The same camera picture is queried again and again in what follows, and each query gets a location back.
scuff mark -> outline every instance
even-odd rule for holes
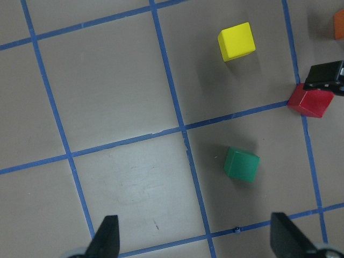
[[[159,230],[159,226],[157,225],[157,223],[155,222],[154,219],[153,219],[153,222],[154,222],[154,224],[155,224],[156,229]]]

green cube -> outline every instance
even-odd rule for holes
[[[253,182],[260,157],[243,149],[230,147],[224,169],[229,177]]]

grid line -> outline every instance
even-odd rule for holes
[[[288,34],[290,54],[291,54],[292,64],[293,64],[293,69],[294,69],[295,82],[296,84],[299,84],[300,75],[299,75],[299,70],[298,70],[298,65],[297,65],[297,54],[295,51],[295,43],[294,43],[294,37],[292,33],[292,26],[291,26],[291,20],[290,20],[290,15],[289,15],[288,3],[286,0],[282,0],[282,6],[283,6],[286,30]],[[309,160],[310,169],[311,169],[314,194],[316,197],[318,209],[320,209],[319,222],[320,222],[320,227],[321,227],[322,240],[324,243],[328,243],[324,214],[322,212],[323,205],[321,202],[321,194],[320,194],[320,189],[319,189],[319,184],[318,184],[317,170],[316,170],[316,165],[315,165],[314,157],[313,157],[311,137],[308,134],[307,118],[304,115],[301,115],[301,118],[302,118],[302,127],[304,131],[305,143],[306,143],[306,148],[307,148],[307,155],[308,155],[308,160]]]
[[[323,209],[314,209],[314,210],[308,210],[308,211],[303,211],[303,212],[295,213],[295,214],[289,215],[288,217],[291,220],[294,220],[294,219],[298,219],[298,218],[302,218],[302,217],[308,217],[308,216],[311,216],[311,215],[320,214],[321,212],[328,212],[328,211],[342,209],[342,208],[344,208],[344,203],[339,203],[339,204],[335,204],[335,205],[332,205],[332,206],[329,206],[329,207],[326,207],[326,208],[323,208]],[[258,229],[258,228],[263,228],[263,227],[266,227],[266,226],[270,226],[270,224],[271,224],[271,221],[270,220],[266,220],[266,221],[262,221],[262,222],[259,222],[259,223],[254,223],[254,224],[243,226],[243,227],[241,227],[241,231],[245,232],[245,231],[255,230],[255,229]],[[234,228],[230,228],[230,229],[227,229],[227,230],[211,233],[211,236],[212,236],[212,238],[217,238],[217,237],[221,237],[221,236],[224,236],[224,235],[230,235],[230,234],[234,234],[234,233],[235,233],[235,229]],[[151,246],[151,247],[134,250],[134,251],[127,252],[127,253],[122,253],[122,254],[119,255],[119,257],[123,258],[123,257],[129,257],[129,256],[133,256],[133,255],[153,252],[153,251],[156,251],[156,250],[161,250],[161,249],[165,249],[165,248],[169,248],[169,247],[184,245],[186,243],[192,243],[192,242],[196,242],[196,241],[205,240],[206,238],[207,238],[206,235],[200,235],[200,236],[196,236],[196,237],[193,237],[193,238],[183,239],[183,240],[180,240],[180,241],[175,241],[175,242],[170,242],[170,243],[164,243],[162,245]]]
[[[188,159],[190,162],[190,168],[191,168],[191,173],[192,173],[192,177],[194,179],[194,184],[195,184],[195,188],[196,188],[196,192],[197,192],[197,197],[199,199],[200,202],[200,209],[201,209],[201,213],[202,210],[204,210],[204,214],[202,213],[202,217],[203,217],[203,221],[204,221],[204,226],[205,226],[205,230],[206,230],[206,234],[202,235],[202,236],[196,236],[194,238],[190,238],[190,239],[185,239],[185,240],[180,240],[180,241],[176,241],[176,242],[172,242],[172,243],[165,243],[156,247],[149,247],[149,248],[145,248],[145,249],[141,249],[141,250],[136,250],[136,251],[132,251],[132,252],[128,252],[128,253],[123,253],[120,255],[120,257],[127,257],[127,256],[132,256],[135,254],[140,254],[140,253],[146,253],[146,252],[152,252],[154,250],[159,250],[159,249],[164,249],[164,248],[168,248],[168,247],[172,247],[172,246],[177,246],[177,245],[182,245],[185,243],[190,243],[190,242],[195,242],[195,241],[200,241],[200,240],[204,240],[207,239],[209,242],[209,239],[211,240],[211,243],[209,242],[209,246],[210,246],[210,251],[212,253],[212,255],[215,255],[214,249],[213,249],[213,244],[212,244],[212,238],[213,237],[218,237],[221,235],[227,235],[227,234],[232,234],[234,233],[234,229],[228,229],[225,231],[221,231],[221,232],[215,232],[215,233],[211,233],[210,229],[209,229],[209,225],[207,222],[207,218],[206,218],[206,213],[205,213],[205,207],[204,207],[204,203],[202,200],[202,193],[200,191],[200,187],[199,187],[199,182],[198,182],[198,178],[197,178],[197,173],[196,173],[196,168],[195,168],[195,164],[192,158],[192,152],[191,152],[191,147],[190,147],[190,142],[188,139],[188,134],[187,134],[187,130],[192,129],[192,128],[198,128],[198,127],[202,127],[202,126],[206,126],[206,125],[211,125],[214,123],[219,123],[221,121],[226,121],[226,120],[231,120],[234,118],[238,118],[238,117],[243,117],[243,116],[247,116],[253,113],[258,113],[258,112],[262,112],[262,111],[266,111],[269,109],[274,109],[274,108],[280,108],[283,106],[286,106],[287,101],[285,102],[278,102],[278,103],[274,103],[274,104],[270,104],[270,105],[266,105],[266,106],[262,106],[262,107],[256,107],[247,111],[241,111],[241,112],[237,112],[234,114],[228,114],[222,117],[218,117],[218,118],[213,118],[213,119],[209,119],[209,120],[205,120],[205,121],[200,121],[200,122],[196,122],[193,124],[189,124],[189,125],[184,125],[183,119],[182,119],[182,114],[180,111],[180,107],[179,107],[179,103],[178,103],[178,99],[177,99],[177,94],[175,91],[175,87],[174,87],[174,83],[173,83],[173,78],[172,78],[172,74],[171,74],[171,70],[170,70],[170,66],[169,66],[169,62],[168,62],[168,57],[167,57],[167,53],[166,53],[166,48],[164,45],[164,41],[163,41],[163,37],[162,37],[162,31],[161,31],[161,27],[160,27],[160,22],[159,22],[159,18],[157,15],[157,9],[159,8],[165,8],[167,6],[171,6],[174,4],[178,4],[181,2],[185,2],[187,0],[172,0],[172,1],[167,1],[167,2],[163,2],[163,3],[159,3],[159,4],[155,4],[154,0],[149,0],[150,2],[150,6],[146,6],[143,8],[139,8],[139,9],[135,9],[135,10],[131,10],[131,11],[127,11],[127,12],[123,12],[123,13],[119,13],[116,15],[111,15],[111,16],[107,16],[107,17],[103,17],[100,19],[96,19],[96,20],[92,20],[92,21],[87,21],[85,23],[81,23],[81,24],[77,24],[77,25],[73,25],[67,28],[62,28],[60,30],[56,30],[56,31],[52,31],[52,32],[47,32],[47,33],[43,33],[41,35],[36,35],[34,32],[34,28],[31,22],[31,18],[30,18],[30,14],[27,8],[27,4],[26,4],[26,0],[21,0],[21,4],[23,7],[23,12],[25,15],[25,19],[28,25],[28,29],[30,32],[30,38],[25,38],[25,39],[21,39],[21,40],[17,40],[17,41],[13,41],[7,44],[3,44],[0,45],[0,51],[1,50],[5,50],[5,49],[9,49],[9,48],[13,48],[13,47],[17,47],[20,45],[24,45],[24,44],[28,44],[28,43],[32,43],[33,47],[34,47],[34,51],[35,51],[35,55],[37,58],[37,62],[40,68],[40,72],[42,75],[42,79],[44,81],[44,85],[48,94],[48,98],[49,98],[49,102],[51,104],[52,110],[53,110],[53,114],[55,117],[55,121],[56,124],[58,126],[59,129],[59,133],[61,136],[61,140],[63,142],[66,154],[65,155],[60,155],[60,156],[56,156],[56,157],[51,157],[51,158],[47,158],[47,159],[43,159],[43,160],[39,160],[39,161],[35,161],[35,162],[30,162],[30,163],[26,163],[26,164],[22,164],[19,166],[15,166],[15,167],[11,167],[11,168],[6,168],[6,169],[1,169],[0,170],[0,175],[1,174],[7,174],[13,171],[18,171],[18,170],[22,170],[22,169],[26,169],[26,168],[32,168],[32,167],[36,167],[36,166],[40,166],[43,164],[48,164],[48,163],[52,163],[52,162],[56,162],[56,161],[60,161],[60,160],[65,160],[68,159],[72,173],[73,173],[73,177],[75,180],[75,184],[76,187],[78,189],[78,194],[79,191],[81,191],[82,194],[82,198],[80,198],[81,203],[84,202],[84,204],[86,204],[85,200],[84,200],[84,196],[82,193],[82,189],[81,189],[81,185],[80,185],[80,180],[78,179],[77,176],[77,171],[75,168],[75,164],[74,164],[74,160],[73,157],[77,157],[77,156],[81,156],[81,155],[86,155],[89,153],[93,153],[93,152],[98,152],[104,149],[109,149],[109,148],[114,148],[120,145],[126,145],[126,144],[131,144],[134,142],[139,142],[139,141],[144,141],[144,140],[148,140],[148,139],[152,139],[152,138],[156,138],[156,137],[160,137],[160,136],[164,136],[164,135],[168,135],[168,134],[172,134],[172,133],[176,133],[176,132],[182,132],[183,137],[184,137],[184,142],[185,145],[187,147],[187,155],[188,155]],[[293,64],[293,70],[294,70],[294,75],[295,75],[295,80],[296,83],[300,83],[300,78],[299,78],[299,73],[298,73],[298,66],[297,66],[297,55],[296,55],[296,51],[295,51],[295,44],[294,44],[294,39],[293,39],[293,35],[292,35],[292,27],[291,27],[291,21],[290,21],[290,15],[289,15],[289,9],[288,9],[288,4],[286,0],[282,0],[282,6],[283,6],[283,12],[284,12],[284,18],[285,18],[285,23],[286,23],[286,30],[288,33],[288,40],[289,40],[289,46],[290,46],[290,52],[291,52],[291,57],[292,57],[292,64]],[[94,26],[97,24],[101,24],[101,23],[106,23],[112,20],[116,20],[116,19],[121,19],[127,16],[132,16],[132,15],[137,15],[143,12],[148,12],[151,11],[152,15],[153,15],[153,20],[154,20],[154,24],[155,24],[155,28],[156,28],[156,32],[157,32],[157,37],[158,37],[158,41],[159,41],[159,45],[160,45],[160,50],[161,50],[161,54],[162,54],[162,58],[164,61],[164,66],[165,66],[165,70],[167,73],[167,78],[168,78],[168,82],[169,82],[169,86],[170,86],[170,91],[171,91],[171,96],[173,98],[173,102],[174,102],[174,107],[175,107],[175,111],[176,111],[176,115],[177,115],[177,119],[178,119],[178,124],[179,127],[176,128],[171,128],[168,130],[164,130],[160,133],[154,133],[154,134],[146,134],[146,135],[142,135],[139,137],[134,137],[134,138],[130,138],[130,139],[126,139],[126,140],[122,140],[122,141],[117,141],[117,142],[113,142],[110,144],[106,144],[106,145],[102,145],[102,146],[98,146],[98,147],[93,147],[93,148],[89,148],[89,149],[85,149],[85,150],[81,150],[78,152],[71,152],[69,145],[68,145],[68,141],[67,141],[67,137],[65,135],[65,132],[63,130],[63,126],[62,126],[62,122],[61,119],[59,117],[59,113],[55,104],[55,100],[49,85],[49,81],[46,75],[46,71],[44,68],[44,64],[43,64],[43,60],[39,51],[39,47],[38,47],[38,40],[44,39],[44,38],[49,38],[49,37],[54,37],[56,35],[60,35],[60,34],[65,34],[71,31],[75,31],[75,30],[79,30],[85,27],[90,27],[90,26]],[[332,211],[332,210],[337,210],[337,209],[342,209],[344,208],[344,203],[339,203],[339,204],[335,204],[335,205],[331,205],[328,207],[323,208],[322,207],[322,203],[321,203],[321,194],[320,194],[320,190],[319,190],[319,185],[318,185],[318,179],[317,179],[317,173],[316,173],[316,167],[315,167],[315,162],[314,162],[314,157],[313,157],[313,152],[312,152],[312,146],[311,146],[311,138],[308,134],[307,131],[307,119],[306,117],[302,116],[302,123],[303,123],[303,129],[304,129],[304,134],[305,134],[305,142],[306,142],[306,146],[307,146],[307,153],[309,156],[309,162],[310,162],[310,167],[311,167],[311,173],[312,173],[312,180],[313,180],[313,186],[314,186],[314,193],[316,196],[316,200],[317,200],[317,206],[318,208],[315,210],[310,210],[310,211],[305,211],[305,212],[301,212],[301,213],[297,213],[297,214],[293,214],[291,216],[289,216],[291,219],[295,219],[295,218],[300,218],[300,217],[306,217],[306,216],[310,216],[313,214],[318,214],[320,217],[320,226],[321,226],[321,231],[322,231],[322,237],[324,242],[327,242],[327,235],[326,235],[326,226],[325,226],[325,221],[324,221],[324,213],[328,212],[328,211]],[[268,226],[270,225],[270,221],[263,221],[257,224],[252,224],[252,225],[248,225],[248,226],[244,226],[242,227],[242,231],[249,231],[255,228],[259,228],[259,227],[264,227],[264,226]]]
[[[159,22],[159,17],[157,14],[156,4],[155,4],[154,0],[149,0],[149,4],[151,6],[156,36],[157,36],[157,39],[159,42],[159,47],[160,47],[161,56],[163,59],[163,64],[165,67],[166,77],[167,77],[168,85],[170,88],[171,97],[173,100],[173,106],[175,108],[178,124],[179,124],[181,131],[182,131],[184,143],[185,143],[185,146],[187,148],[187,156],[188,156],[188,160],[189,160],[189,164],[190,164],[192,180],[193,180],[193,184],[195,185],[195,190],[196,190],[196,195],[197,195],[198,204],[199,204],[199,208],[200,208],[200,213],[202,215],[205,234],[207,236],[207,241],[208,241],[208,245],[209,245],[210,255],[212,258],[216,258],[214,244],[213,244],[213,240],[211,238],[211,232],[210,232],[210,228],[209,228],[209,222],[208,222],[208,218],[206,215],[203,197],[202,197],[202,193],[200,190],[199,181],[198,181],[198,177],[197,177],[196,167],[195,167],[194,159],[192,157],[192,151],[191,151],[191,146],[190,146],[190,142],[189,142],[188,132],[185,128],[181,108],[179,106],[177,92],[175,89],[175,85],[174,85],[174,81],[173,81],[173,77],[172,77],[172,72],[171,72],[169,61],[168,61],[168,55],[166,52],[166,47],[165,47],[165,43],[164,43],[164,39],[163,39],[163,35],[162,35],[162,30],[161,30],[161,26],[160,26],[160,22]]]
[[[166,2],[162,2],[159,4],[156,4],[156,8],[160,9],[160,8],[166,8],[168,6],[171,5],[176,5],[176,4],[180,4],[182,2],[186,2],[187,0],[169,0]],[[42,39],[47,39],[47,38],[51,38],[51,37],[55,37],[57,35],[62,35],[62,34],[66,34],[72,31],[77,31],[77,30],[81,30],[83,28],[87,28],[87,27],[92,27],[95,25],[99,25],[102,23],[108,23],[114,20],[118,20],[118,19],[123,19],[125,17],[129,17],[129,16],[134,16],[134,15],[138,15],[141,13],[145,13],[145,12],[150,12],[151,8],[150,6],[144,6],[141,8],[137,8],[134,10],[130,10],[130,11],[125,11],[125,12],[121,12],[121,13],[116,13],[114,15],[109,15],[109,16],[105,16],[102,18],[98,18],[98,19],[94,19],[94,20],[89,20],[89,21],[85,21],[83,23],[78,23],[75,25],[71,25],[68,27],[64,27],[64,28],[59,28],[57,30],[53,30],[53,31],[49,31],[49,32],[45,32],[42,34],[38,34],[36,35],[36,39],[37,40],[42,40]],[[25,38],[25,39],[20,39],[20,40],[16,40],[13,42],[9,42],[3,45],[0,45],[0,51],[2,50],[6,50],[9,48],[14,48],[17,46],[21,46],[24,44],[28,44],[31,42],[31,38]]]
[[[41,53],[40,53],[40,50],[39,50],[36,34],[34,32],[34,28],[33,28],[33,25],[32,25],[30,13],[28,11],[28,7],[27,7],[27,4],[26,4],[26,0],[20,0],[20,1],[21,1],[21,6],[23,8],[24,15],[25,15],[27,27],[28,27],[28,30],[29,30],[29,33],[30,33],[33,49],[34,49],[34,52],[35,52],[35,55],[36,55],[36,60],[37,60],[37,63],[38,63],[38,67],[39,67],[39,70],[41,72],[43,83],[44,83],[44,86],[45,86],[45,89],[46,89],[46,92],[47,92],[47,95],[48,95],[50,106],[51,106],[52,111],[53,111],[55,122],[56,122],[56,125],[58,127],[58,130],[59,130],[59,133],[60,133],[60,137],[61,137],[61,140],[62,140],[62,143],[63,143],[63,146],[64,146],[64,150],[66,151],[66,154],[67,154],[68,162],[69,162],[69,165],[70,165],[70,168],[71,168],[71,172],[72,172],[73,179],[74,179],[75,186],[76,186],[76,190],[77,190],[77,193],[79,195],[79,199],[80,199],[80,202],[81,202],[81,205],[82,205],[82,209],[83,209],[83,212],[84,212],[84,215],[85,215],[85,219],[86,219],[89,231],[90,231],[90,235],[93,238],[93,236],[95,234],[95,231],[94,231],[93,224],[92,224],[92,221],[91,221],[91,216],[90,216],[90,213],[89,213],[88,208],[87,208],[87,204],[86,204],[85,197],[84,197],[84,194],[83,194],[83,191],[82,191],[82,188],[81,188],[80,180],[79,180],[79,177],[78,177],[78,174],[77,174],[77,171],[76,171],[75,163],[74,163],[73,157],[71,156],[71,151],[70,151],[70,148],[69,148],[69,145],[68,145],[67,137],[66,137],[65,131],[64,131],[63,126],[62,126],[62,121],[60,119],[58,108],[56,106],[55,99],[54,99],[54,96],[53,96],[53,92],[51,90],[50,83],[49,83],[49,80],[48,80],[48,76],[47,76],[47,73],[46,73],[46,70],[45,70],[45,66],[43,64],[43,59],[42,59],[42,56],[41,56]]]
[[[221,117],[211,118],[208,120],[188,124],[188,125],[185,125],[185,129],[191,130],[194,128],[199,128],[199,127],[203,127],[203,126],[207,126],[207,125],[221,123],[223,121],[229,121],[232,119],[248,116],[250,114],[260,113],[260,112],[268,111],[271,109],[282,108],[282,107],[286,106],[287,102],[288,101],[277,102],[277,103],[273,103],[273,104],[269,104],[269,105],[265,105],[265,106],[255,107],[253,109],[248,109],[248,110],[244,110],[244,111],[240,111],[240,112],[236,112],[236,113],[232,113],[232,114],[227,114],[227,115],[221,116]],[[88,149],[77,150],[75,152],[72,152],[71,155],[72,155],[72,157],[79,157],[82,155],[100,152],[100,151],[103,151],[105,149],[111,149],[111,148],[116,148],[116,147],[122,146],[122,145],[133,144],[136,142],[154,139],[157,137],[161,137],[161,136],[165,136],[165,135],[169,135],[169,134],[173,134],[173,133],[177,133],[177,132],[181,132],[181,129],[179,127],[174,127],[174,128],[163,130],[159,133],[144,134],[144,135],[140,135],[140,136],[129,138],[129,139],[111,142],[109,144],[99,145],[99,146],[91,147]],[[50,157],[50,158],[39,160],[39,161],[29,162],[26,164],[20,164],[20,165],[9,167],[9,168],[0,169],[0,175],[19,171],[19,170],[23,170],[23,169],[27,169],[27,168],[40,166],[43,164],[49,164],[49,163],[53,163],[56,161],[65,160],[67,158],[68,158],[68,156],[65,154],[65,155]]]

block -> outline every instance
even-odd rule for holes
[[[217,39],[225,62],[256,50],[249,23],[227,28],[220,32]]]
[[[334,15],[334,38],[344,39],[344,10]]]
[[[304,90],[327,90],[344,96],[344,61],[312,66],[305,81]]]
[[[299,84],[288,101],[288,107],[307,117],[323,117],[334,94],[325,90],[304,90]]]
[[[224,169],[229,177],[253,182],[260,158],[243,149],[230,147]]]

orange cube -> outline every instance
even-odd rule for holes
[[[334,38],[344,38],[344,10],[341,10],[334,15]]]

